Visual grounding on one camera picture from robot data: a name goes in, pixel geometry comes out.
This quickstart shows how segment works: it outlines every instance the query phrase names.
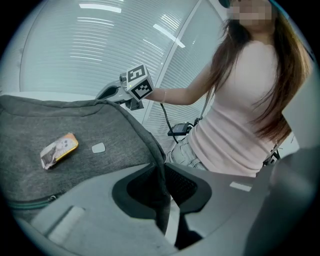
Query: gray fabric cover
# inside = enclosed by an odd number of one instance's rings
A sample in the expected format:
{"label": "gray fabric cover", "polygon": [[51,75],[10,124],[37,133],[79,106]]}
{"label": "gray fabric cover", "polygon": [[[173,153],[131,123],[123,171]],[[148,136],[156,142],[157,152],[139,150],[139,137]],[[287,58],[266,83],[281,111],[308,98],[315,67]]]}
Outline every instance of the gray fabric cover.
{"label": "gray fabric cover", "polygon": [[[78,148],[44,170],[40,152],[73,133]],[[104,143],[105,152],[92,146]],[[121,106],[107,100],[41,101],[0,96],[0,186],[8,200],[29,201],[66,192],[89,178],[156,163],[159,200],[168,194],[165,155],[154,137]],[[39,210],[17,211],[30,221]]]}

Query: black device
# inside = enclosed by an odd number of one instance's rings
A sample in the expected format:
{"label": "black device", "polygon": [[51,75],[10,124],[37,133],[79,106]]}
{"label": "black device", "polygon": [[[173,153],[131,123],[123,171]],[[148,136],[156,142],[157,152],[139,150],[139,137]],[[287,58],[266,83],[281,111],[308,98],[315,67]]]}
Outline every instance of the black device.
{"label": "black device", "polygon": [[172,132],[169,130],[168,131],[168,136],[185,136],[187,135],[191,127],[189,126],[190,124],[187,123],[178,123],[172,128]]}

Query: white label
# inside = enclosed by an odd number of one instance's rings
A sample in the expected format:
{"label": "white label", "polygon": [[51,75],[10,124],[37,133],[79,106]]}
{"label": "white label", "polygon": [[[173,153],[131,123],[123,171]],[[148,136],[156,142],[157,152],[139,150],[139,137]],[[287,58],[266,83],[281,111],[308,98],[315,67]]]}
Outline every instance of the white label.
{"label": "white label", "polygon": [[230,187],[238,189],[238,190],[247,191],[247,192],[250,192],[250,190],[252,188],[251,186],[239,184],[239,183],[236,183],[234,181],[230,184]]}
{"label": "white label", "polygon": [[105,151],[106,151],[106,148],[103,143],[99,143],[97,145],[92,146],[93,153],[101,153],[101,152],[105,152]]}

